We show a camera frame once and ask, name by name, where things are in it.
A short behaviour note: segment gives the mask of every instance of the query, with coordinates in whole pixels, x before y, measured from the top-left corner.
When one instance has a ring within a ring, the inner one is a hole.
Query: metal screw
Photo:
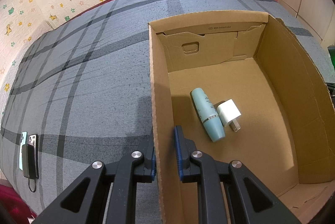
[[[99,169],[99,168],[101,168],[102,166],[103,166],[103,163],[100,162],[100,161],[96,161],[96,162],[92,163],[92,167],[93,167],[94,169]]]
[[[232,166],[235,168],[240,168],[242,166],[242,163],[238,160],[232,161]]]
[[[193,151],[192,156],[194,158],[200,158],[202,156],[202,152],[201,151]]]
[[[142,152],[140,151],[134,151],[132,154],[131,154],[131,157],[133,158],[139,158],[142,156]]]

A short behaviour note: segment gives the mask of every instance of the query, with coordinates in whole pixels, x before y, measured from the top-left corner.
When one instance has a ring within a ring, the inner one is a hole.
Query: cardboard box
[[[327,87],[281,19],[207,11],[149,23],[153,132],[163,223],[198,223],[195,183],[179,182],[173,127],[215,160],[242,161],[302,223],[335,190],[335,112]],[[192,105],[233,99],[241,129],[213,143]]]

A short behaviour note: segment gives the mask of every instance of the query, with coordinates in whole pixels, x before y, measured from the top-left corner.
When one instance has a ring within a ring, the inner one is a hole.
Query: mattress
[[[149,21],[209,10],[281,18],[335,82],[329,56],[274,0],[111,0],[50,31],[25,52],[1,120],[0,168],[38,214],[88,165],[135,150],[151,130]],[[22,131],[38,134],[40,179],[18,168]],[[138,184],[136,223],[160,223],[157,183]]]

